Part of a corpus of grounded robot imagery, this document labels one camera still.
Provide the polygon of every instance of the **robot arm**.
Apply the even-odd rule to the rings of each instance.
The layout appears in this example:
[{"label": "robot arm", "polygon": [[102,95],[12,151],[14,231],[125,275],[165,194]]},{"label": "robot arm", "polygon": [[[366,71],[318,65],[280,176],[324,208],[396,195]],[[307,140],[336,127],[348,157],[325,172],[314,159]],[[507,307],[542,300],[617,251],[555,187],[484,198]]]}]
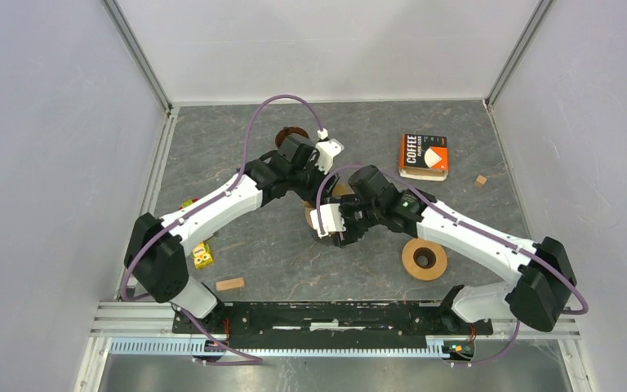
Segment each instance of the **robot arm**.
[{"label": "robot arm", "polygon": [[[574,286],[576,278],[563,245],[545,238],[542,243],[501,233],[463,216],[431,194],[421,201],[409,190],[399,191],[373,166],[349,178],[352,195],[328,198],[320,207],[324,230],[336,245],[358,241],[374,225],[396,233],[440,243],[498,274],[504,282],[482,287],[454,287],[443,305],[468,323],[482,319],[510,319],[549,332],[566,305],[570,291],[527,254],[537,255]],[[318,230],[317,211],[311,221]]]},{"label": "robot arm", "polygon": [[[189,275],[186,256],[221,227],[281,198],[288,191],[313,203],[318,187],[332,167],[333,158],[343,150],[342,144],[328,139],[325,131],[319,132],[318,136],[321,140],[315,144],[301,135],[287,136],[278,150],[247,163],[241,178],[235,174],[226,184],[204,197],[202,200],[215,199],[209,207],[199,201],[160,218],[149,213],[139,217],[131,232],[126,267],[153,236],[172,226],[140,258],[133,275],[157,302],[171,301],[197,318],[204,318],[217,305],[217,298]],[[237,179],[239,183],[227,191]],[[337,177],[330,181],[325,195],[336,182]]]}]

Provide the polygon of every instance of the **yellow cube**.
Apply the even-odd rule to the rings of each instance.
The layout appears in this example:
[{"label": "yellow cube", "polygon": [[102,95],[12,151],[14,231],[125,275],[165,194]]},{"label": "yellow cube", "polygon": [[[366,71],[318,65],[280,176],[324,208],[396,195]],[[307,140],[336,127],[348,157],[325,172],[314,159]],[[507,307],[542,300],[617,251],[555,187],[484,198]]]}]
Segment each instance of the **yellow cube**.
[{"label": "yellow cube", "polygon": [[191,256],[193,256],[193,265],[199,270],[214,262],[212,254],[210,253],[210,247],[206,243],[199,243],[191,252]]}]

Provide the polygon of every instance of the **wooden stick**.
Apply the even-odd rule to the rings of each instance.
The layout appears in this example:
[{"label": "wooden stick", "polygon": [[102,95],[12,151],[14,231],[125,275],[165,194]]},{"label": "wooden stick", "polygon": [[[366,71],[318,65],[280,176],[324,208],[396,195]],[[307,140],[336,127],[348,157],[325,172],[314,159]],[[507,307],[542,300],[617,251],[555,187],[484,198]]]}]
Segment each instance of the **wooden stick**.
[{"label": "wooden stick", "polygon": [[224,290],[233,290],[235,288],[242,288],[244,286],[246,286],[244,278],[223,280],[221,282],[215,283],[215,287],[217,288],[218,292],[223,292]]}]

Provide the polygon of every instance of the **brown tape roll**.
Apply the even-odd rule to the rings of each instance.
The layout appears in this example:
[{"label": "brown tape roll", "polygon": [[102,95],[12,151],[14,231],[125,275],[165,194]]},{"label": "brown tape roll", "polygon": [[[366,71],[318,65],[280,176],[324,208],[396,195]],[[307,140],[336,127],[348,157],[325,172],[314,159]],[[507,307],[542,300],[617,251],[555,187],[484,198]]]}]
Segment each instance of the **brown tape roll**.
[{"label": "brown tape roll", "polygon": [[441,245],[414,238],[402,249],[402,266],[419,280],[434,280],[448,267],[448,256]]},{"label": "brown tape roll", "polygon": [[[347,185],[345,184],[336,184],[335,187],[333,187],[333,191],[331,192],[332,196],[339,198],[340,196],[345,196],[346,194],[352,194],[352,190],[350,188],[347,187]],[[309,227],[311,229],[314,228],[314,224],[311,223],[311,214],[310,212],[314,210],[314,206],[312,206],[311,204],[304,202],[304,214],[306,216],[306,223],[309,224]]]}]

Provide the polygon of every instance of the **gray mat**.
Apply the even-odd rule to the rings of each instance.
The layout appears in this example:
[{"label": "gray mat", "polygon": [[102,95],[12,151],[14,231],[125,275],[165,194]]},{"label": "gray mat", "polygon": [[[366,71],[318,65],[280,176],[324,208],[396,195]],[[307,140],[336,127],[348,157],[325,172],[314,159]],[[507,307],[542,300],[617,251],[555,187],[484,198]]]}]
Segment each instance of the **gray mat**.
[{"label": "gray mat", "polygon": [[[254,105],[181,108],[162,179],[156,214],[176,211],[224,184],[239,164],[244,128]],[[451,170],[444,182],[411,183],[494,228],[524,236],[523,214],[496,134],[479,101],[367,102],[315,105],[331,137],[345,151],[336,166],[369,163],[397,172],[401,135],[447,136]],[[274,148],[285,126],[315,134],[315,122],[301,105],[271,105],[256,122],[249,159]],[[346,181],[351,173],[342,177]],[[478,175],[486,185],[474,186]],[[447,249],[446,273],[432,282],[415,280],[400,253],[410,238],[373,228],[358,243],[339,249],[315,242],[301,201],[294,195],[241,216],[211,240],[216,262],[194,277],[215,282],[244,277],[246,287],[222,292],[223,301],[441,299],[456,284],[478,286],[499,278]]]}]

